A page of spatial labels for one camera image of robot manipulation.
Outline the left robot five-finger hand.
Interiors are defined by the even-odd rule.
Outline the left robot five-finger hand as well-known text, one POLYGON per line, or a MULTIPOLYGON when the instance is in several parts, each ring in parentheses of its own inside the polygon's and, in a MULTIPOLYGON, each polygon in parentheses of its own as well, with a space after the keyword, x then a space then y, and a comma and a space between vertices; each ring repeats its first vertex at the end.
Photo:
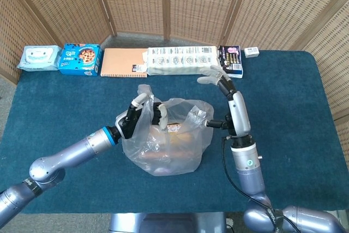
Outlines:
MULTIPOLYGON (((123 139, 129 139, 132 137, 136 124, 141 117, 143 111, 143 105, 149 95, 141 93, 134 98, 128 107, 127 111, 116 117, 116 128, 123 139)), ((165 104, 161 102, 153 103, 153 117, 151 118, 151 124, 159 126, 166 121, 164 120, 167 116, 167 109, 165 104)))

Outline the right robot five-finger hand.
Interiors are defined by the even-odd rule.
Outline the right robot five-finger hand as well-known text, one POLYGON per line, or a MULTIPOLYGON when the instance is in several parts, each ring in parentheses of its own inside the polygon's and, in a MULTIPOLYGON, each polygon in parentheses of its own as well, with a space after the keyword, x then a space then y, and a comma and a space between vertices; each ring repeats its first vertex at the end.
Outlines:
POLYGON ((231 136, 234 138, 241 138, 248 135, 251 126, 245 101, 240 91, 235 88, 228 74, 217 65, 204 67, 200 69, 200 73, 203 76, 197 79, 198 83, 218 86, 223 95, 227 98, 231 122, 228 126, 231 136))

